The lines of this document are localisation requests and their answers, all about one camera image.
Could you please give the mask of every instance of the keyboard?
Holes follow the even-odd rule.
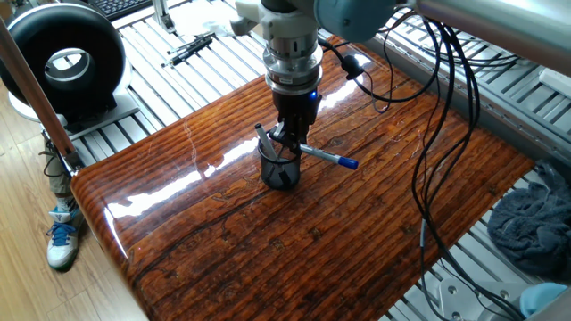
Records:
[[[153,5],[152,0],[89,0],[109,21]]]

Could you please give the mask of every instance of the copper pipe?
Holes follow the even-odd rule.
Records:
[[[64,157],[75,152],[75,147],[63,129],[62,123],[57,119],[52,104],[47,100],[46,94],[38,84],[2,19],[0,19],[0,59],[36,112],[57,150]]]

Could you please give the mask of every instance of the blue shoelace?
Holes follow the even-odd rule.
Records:
[[[69,235],[76,232],[77,229],[69,224],[65,223],[54,223],[52,228],[47,230],[46,235],[52,235],[52,240],[54,240],[54,246],[69,245],[67,241],[70,239]]]

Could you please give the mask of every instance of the marker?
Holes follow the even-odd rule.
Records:
[[[315,157],[319,157],[322,160],[326,160],[326,161],[331,161],[335,164],[339,164],[341,166],[344,166],[348,169],[357,169],[357,167],[359,166],[359,162],[356,160],[352,160],[343,156],[339,156],[339,155],[334,155],[330,152],[326,152],[326,151],[322,151],[320,149],[317,148],[313,148],[311,146],[308,146],[306,144],[300,144],[300,149],[302,150],[302,152],[305,152],[306,154],[315,156]]]
[[[274,147],[269,142],[269,139],[268,139],[268,136],[266,135],[266,130],[264,129],[264,126],[262,126],[260,123],[258,123],[254,127],[256,128],[256,133],[258,133],[258,137],[260,138],[261,144],[264,146],[264,150],[266,150],[266,154],[267,154],[268,158],[270,158],[271,160],[277,161],[276,150],[274,150]]]

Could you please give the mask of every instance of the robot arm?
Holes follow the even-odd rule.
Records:
[[[266,82],[278,110],[270,136],[295,154],[307,143],[321,96],[323,52],[318,27],[351,42],[371,39],[399,0],[236,0],[237,35],[260,24],[267,41]],[[428,18],[507,48],[571,76],[571,14],[559,0],[409,0]]]

